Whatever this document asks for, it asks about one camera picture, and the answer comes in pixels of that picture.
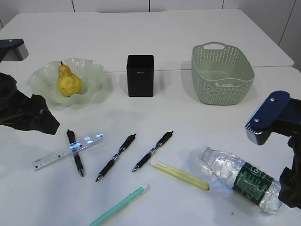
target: wavy glass bowl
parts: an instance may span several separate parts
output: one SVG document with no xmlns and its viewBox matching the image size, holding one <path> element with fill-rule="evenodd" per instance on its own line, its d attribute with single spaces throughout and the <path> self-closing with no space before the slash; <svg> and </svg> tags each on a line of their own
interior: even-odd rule
<svg viewBox="0 0 301 226">
<path fill-rule="evenodd" d="M 65 97 L 57 90 L 58 67 L 61 62 L 54 61 L 35 71 L 27 81 L 32 88 L 32 94 L 43 96 L 53 105 L 71 106 L 88 103 L 100 88 L 103 67 L 93 60 L 79 58 L 69 58 L 62 62 L 70 67 L 73 74 L 81 78 L 81 91 L 71 97 Z"/>
</svg>

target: white wall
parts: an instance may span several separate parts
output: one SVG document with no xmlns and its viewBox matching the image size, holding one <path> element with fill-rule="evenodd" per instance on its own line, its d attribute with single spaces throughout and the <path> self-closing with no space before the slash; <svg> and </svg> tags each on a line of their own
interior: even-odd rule
<svg viewBox="0 0 301 226">
<path fill-rule="evenodd" d="M 150 11 L 222 8 L 223 0 L 150 0 Z"/>
<path fill-rule="evenodd" d="M 73 0 L 76 12 L 148 12 L 149 0 Z"/>
<path fill-rule="evenodd" d="M 294 67 L 301 71 L 301 0 L 296 1 L 280 47 L 294 60 Z"/>
<path fill-rule="evenodd" d="M 0 0 L 0 20 L 5 26 L 18 13 L 73 12 L 71 0 Z"/>
<path fill-rule="evenodd" d="M 225 0 L 223 8 L 239 8 L 279 45 L 295 0 Z"/>
</svg>

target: bottle cap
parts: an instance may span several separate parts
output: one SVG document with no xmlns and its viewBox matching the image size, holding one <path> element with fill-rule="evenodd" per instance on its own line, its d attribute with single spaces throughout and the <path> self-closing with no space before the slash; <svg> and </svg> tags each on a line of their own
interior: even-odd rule
<svg viewBox="0 0 301 226">
<path fill-rule="evenodd" d="M 190 152 L 190 157 L 194 157 L 194 158 L 198 158 L 201 160 L 202 158 L 202 154 L 204 153 L 204 151 L 209 148 L 207 145 L 199 145 L 197 146 L 196 149 L 193 149 L 191 152 Z"/>
</svg>

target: plastic basket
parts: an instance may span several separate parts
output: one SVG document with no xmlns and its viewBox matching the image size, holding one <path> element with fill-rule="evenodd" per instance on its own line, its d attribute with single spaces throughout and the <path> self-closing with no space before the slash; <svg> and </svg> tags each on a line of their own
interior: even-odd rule
<svg viewBox="0 0 301 226">
<path fill-rule="evenodd" d="M 204 48 L 212 44 L 222 49 Z M 220 42 L 193 48 L 191 74 L 199 100 L 208 105 L 238 104 L 254 80 L 253 69 L 245 55 L 238 48 Z"/>
</svg>

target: clear ruler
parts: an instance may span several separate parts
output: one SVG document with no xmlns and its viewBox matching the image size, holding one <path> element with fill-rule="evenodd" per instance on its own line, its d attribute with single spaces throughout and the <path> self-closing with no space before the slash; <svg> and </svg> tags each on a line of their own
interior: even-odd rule
<svg viewBox="0 0 301 226">
<path fill-rule="evenodd" d="M 81 152 L 93 145 L 96 145 L 100 143 L 103 140 L 103 134 L 98 133 L 91 136 L 87 136 L 82 140 L 76 141 L 73 144 L 70 144 L 69 146 L 62 148 L 58 151 L 52 152 L 48 155 L 45 155 L 44 157 L 36 160 L 33 162 L 33 169 L 34 171 L 37 171 L 47 165 L 50 165 L 66 156 L 68 156 L 71 153 L 74 152 Z"/>
</svg>

